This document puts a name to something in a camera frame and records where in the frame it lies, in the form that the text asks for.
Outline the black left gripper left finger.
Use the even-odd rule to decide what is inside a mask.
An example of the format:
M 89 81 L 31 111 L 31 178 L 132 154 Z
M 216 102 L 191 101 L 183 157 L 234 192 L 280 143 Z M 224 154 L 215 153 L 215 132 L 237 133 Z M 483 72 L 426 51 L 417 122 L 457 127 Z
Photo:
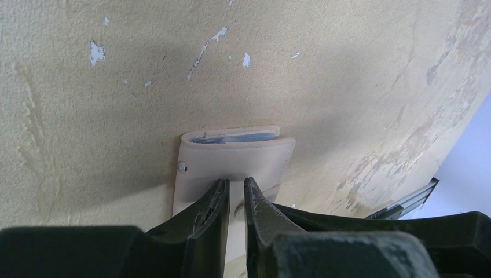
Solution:
M 230 183 L 144 232 L 135 226 L 1 230 L 2 277 L 222 277 Z

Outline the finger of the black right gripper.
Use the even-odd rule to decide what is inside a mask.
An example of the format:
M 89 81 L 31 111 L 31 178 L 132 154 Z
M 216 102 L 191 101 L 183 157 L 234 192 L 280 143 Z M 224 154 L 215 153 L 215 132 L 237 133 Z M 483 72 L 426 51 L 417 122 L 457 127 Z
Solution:
M 418 238 L 441 275 L 490 277 L 490 218 L 478 211 L 414 220 L 375 220 L 310 213 L 276 205 L 309 232 L 400 231 Z

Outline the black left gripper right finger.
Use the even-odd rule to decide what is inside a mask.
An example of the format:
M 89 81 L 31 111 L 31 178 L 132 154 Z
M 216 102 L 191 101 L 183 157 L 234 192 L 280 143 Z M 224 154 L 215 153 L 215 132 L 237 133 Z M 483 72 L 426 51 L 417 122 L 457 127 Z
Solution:
M 308 232 L 244 181 L 248 277 L 438 277 L 404 232 Z

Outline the beige card holder wallet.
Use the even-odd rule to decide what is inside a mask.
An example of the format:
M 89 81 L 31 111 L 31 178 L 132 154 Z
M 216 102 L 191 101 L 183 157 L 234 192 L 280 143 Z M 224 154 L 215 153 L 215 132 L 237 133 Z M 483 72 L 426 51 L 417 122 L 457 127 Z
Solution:
M 252 177 L 273 202 L 295 147 L 275 125 L 195 131 L 181 137 L 173 214 L 197 201 L 217 179 L 230 182 L 226 262 L 246 253 L 244 180 Z

